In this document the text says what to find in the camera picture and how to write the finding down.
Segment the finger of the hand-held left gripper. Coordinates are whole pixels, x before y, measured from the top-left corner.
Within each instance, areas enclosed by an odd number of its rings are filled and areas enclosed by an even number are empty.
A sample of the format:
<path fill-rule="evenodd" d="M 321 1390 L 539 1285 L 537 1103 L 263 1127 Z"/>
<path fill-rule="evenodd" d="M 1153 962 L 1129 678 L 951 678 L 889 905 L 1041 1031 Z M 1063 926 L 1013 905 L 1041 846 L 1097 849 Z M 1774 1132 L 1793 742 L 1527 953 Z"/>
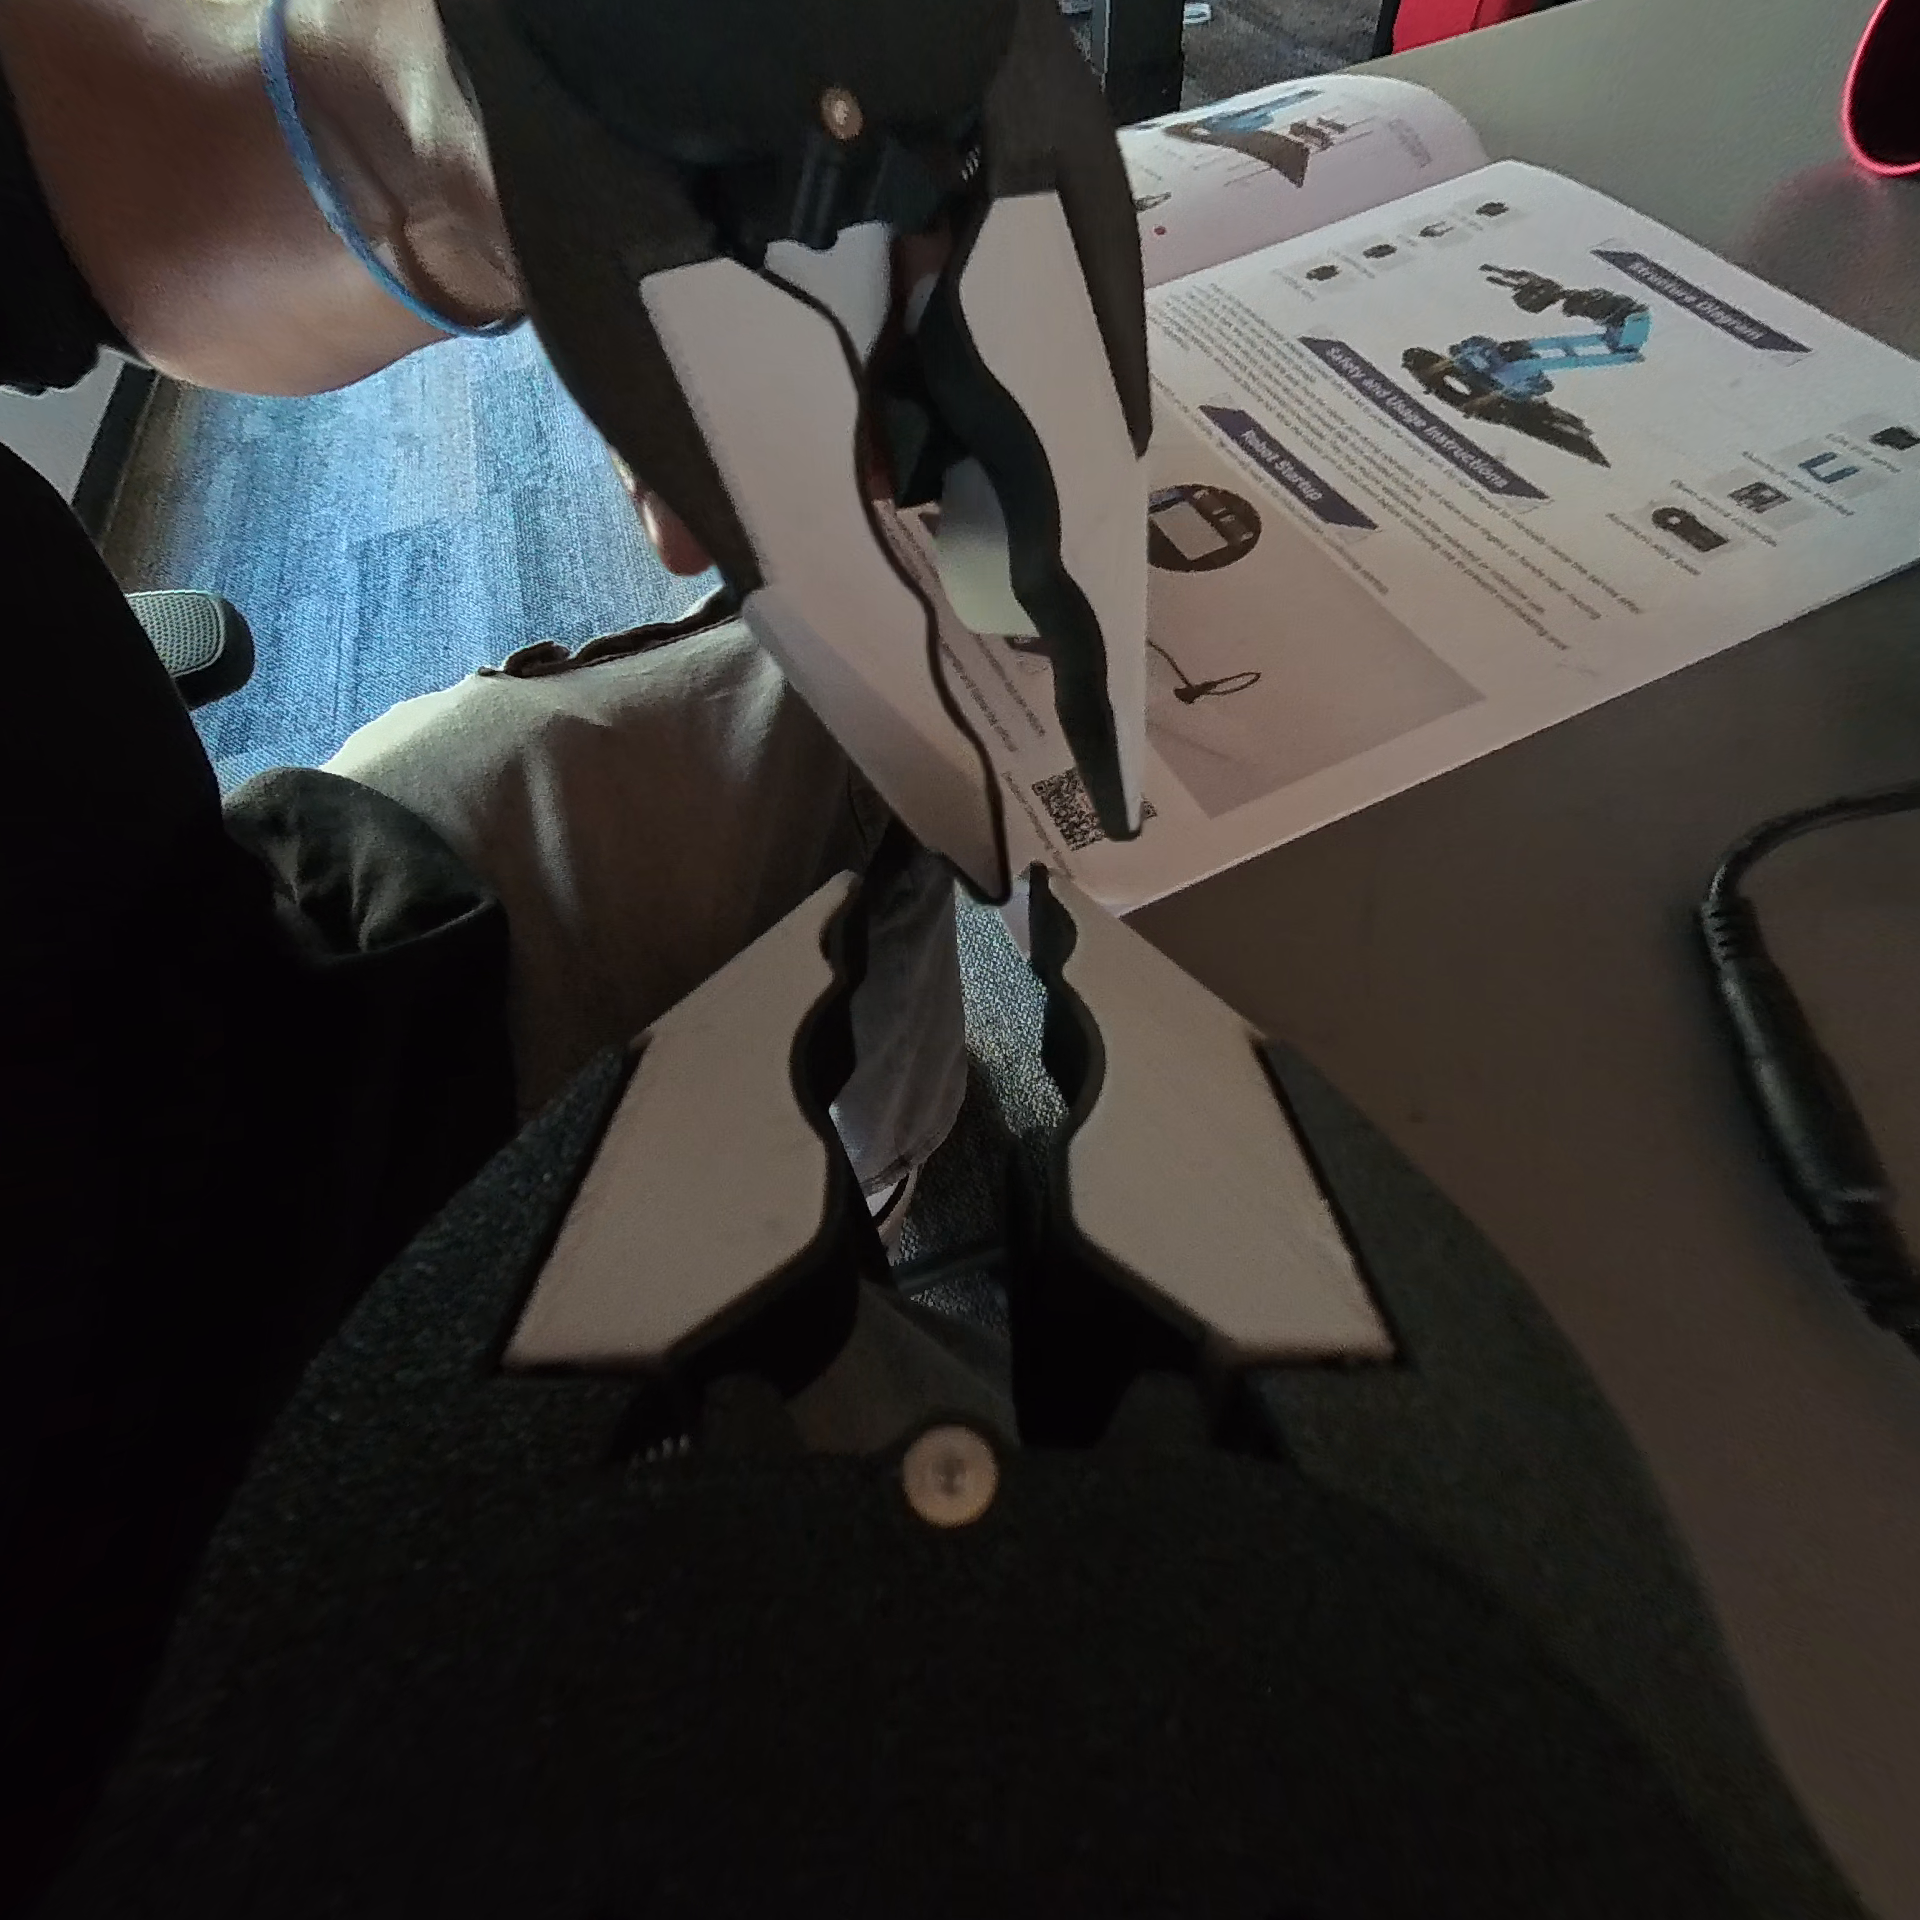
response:
<path fill-rule="evenodd" d="M 746 538 L 754 638 L 922 849 L 1009 892 L 991 764 L 944 683 L 933 606 L 861 465 L 863 374 L 894 303 L 889 246 L 770 246 L 651 274 L 640 303 Z"/>
<path fill-rule="evenodd" d="M 957 445 L 933 538 L 973 633 L 1047 661 L 1105 836 L 1142 827 L 1146 484 L 1057 194 L 969 213 L 913 337 Z"/>

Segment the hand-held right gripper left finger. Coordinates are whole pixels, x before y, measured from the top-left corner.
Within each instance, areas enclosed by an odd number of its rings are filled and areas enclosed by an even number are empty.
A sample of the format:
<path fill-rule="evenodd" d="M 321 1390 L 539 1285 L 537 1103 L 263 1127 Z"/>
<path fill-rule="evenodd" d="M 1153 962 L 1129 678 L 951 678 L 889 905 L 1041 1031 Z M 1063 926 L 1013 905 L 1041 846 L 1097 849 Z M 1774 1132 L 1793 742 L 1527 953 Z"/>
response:
<path fill-rule="evenodd" d="M 818 1377 L 873 1271 L 830 1103 L 851 1061 L 858 882 L 830 877 L 640 1037 L 499 1363 Z"/>

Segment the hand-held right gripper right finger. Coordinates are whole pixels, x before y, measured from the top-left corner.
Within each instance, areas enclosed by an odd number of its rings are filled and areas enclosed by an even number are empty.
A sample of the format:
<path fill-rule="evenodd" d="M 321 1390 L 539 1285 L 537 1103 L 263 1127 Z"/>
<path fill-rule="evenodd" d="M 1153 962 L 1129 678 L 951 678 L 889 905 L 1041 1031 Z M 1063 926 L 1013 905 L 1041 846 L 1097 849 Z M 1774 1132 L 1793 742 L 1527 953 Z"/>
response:
<path fill-rule="evenodd" d="M 1395 1358 L 1264 1037 L 1059 873 L 1027 873 L 1026 955 L 1063 1249 L 1210 1365 Z"/>

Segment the printed instruction manual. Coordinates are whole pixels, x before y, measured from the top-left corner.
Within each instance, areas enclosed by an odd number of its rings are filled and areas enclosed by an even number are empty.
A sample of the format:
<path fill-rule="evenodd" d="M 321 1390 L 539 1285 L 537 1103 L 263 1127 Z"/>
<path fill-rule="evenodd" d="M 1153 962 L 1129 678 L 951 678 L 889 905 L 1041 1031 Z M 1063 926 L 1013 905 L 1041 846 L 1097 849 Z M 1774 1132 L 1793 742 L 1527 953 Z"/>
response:
<path fill-rule="evenodd" d="M 1153 377 L 1142 827 L 1112 843 L 1030 638 L 894 513 L 1013 859 L 1176 893 L 1915 562 L 1915 361 L 1423 86 L 1119 133 Z"/>

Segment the person's left forearm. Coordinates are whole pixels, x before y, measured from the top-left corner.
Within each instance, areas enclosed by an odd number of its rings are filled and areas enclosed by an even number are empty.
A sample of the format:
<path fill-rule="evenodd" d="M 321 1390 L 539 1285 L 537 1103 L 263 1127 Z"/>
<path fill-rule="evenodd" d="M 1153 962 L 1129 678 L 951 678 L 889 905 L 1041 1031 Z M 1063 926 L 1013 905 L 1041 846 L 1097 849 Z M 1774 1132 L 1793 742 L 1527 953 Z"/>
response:
<path fill-rule="evenodd" d="M 64 246 L 149 369 L 334 393 L 442 333 L 377 291 L 307 196 L 259 77 L 263 11 L 3 3 L 3 81 Z"/>

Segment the person's black top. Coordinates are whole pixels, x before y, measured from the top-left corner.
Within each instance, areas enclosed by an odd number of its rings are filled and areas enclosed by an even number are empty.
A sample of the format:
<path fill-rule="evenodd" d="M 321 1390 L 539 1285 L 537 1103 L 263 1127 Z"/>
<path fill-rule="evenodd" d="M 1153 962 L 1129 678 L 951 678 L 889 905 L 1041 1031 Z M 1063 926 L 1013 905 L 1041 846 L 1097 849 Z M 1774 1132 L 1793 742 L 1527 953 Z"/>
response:
<path fill-rule="evenodd" d="M 222 799 L 3 452 L 1 1900 L 30 1914 L 313 1350 L 512 1130 L 510 927 L 411 809 Z"/>

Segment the grey shoe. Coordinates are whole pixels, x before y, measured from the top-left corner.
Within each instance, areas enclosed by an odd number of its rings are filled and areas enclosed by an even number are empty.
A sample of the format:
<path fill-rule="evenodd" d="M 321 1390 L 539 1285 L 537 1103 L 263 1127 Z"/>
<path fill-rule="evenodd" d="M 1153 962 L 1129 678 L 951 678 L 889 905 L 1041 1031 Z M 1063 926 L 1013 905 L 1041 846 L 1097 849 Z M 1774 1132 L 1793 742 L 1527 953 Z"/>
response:
<path fill-rule="evenodd" d="M 149 636 L 185 709 L 211 707 L 250 683 L 256 643 L 239 607 L 216 593 L 129 593 L 127 607 Z"/>

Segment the red metal tube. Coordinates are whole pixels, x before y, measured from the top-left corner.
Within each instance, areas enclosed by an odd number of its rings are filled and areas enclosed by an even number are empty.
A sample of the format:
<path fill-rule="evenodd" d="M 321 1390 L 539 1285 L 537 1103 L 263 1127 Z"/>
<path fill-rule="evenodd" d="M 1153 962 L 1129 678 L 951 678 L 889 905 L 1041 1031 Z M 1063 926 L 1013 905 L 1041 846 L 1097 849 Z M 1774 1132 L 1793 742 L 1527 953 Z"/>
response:
<path fill-rule="evenodd" d="M 1846 150 L 1873 175 L 1918 175 L 1918 3 L 1879 3 L 1840 95 Z"/>

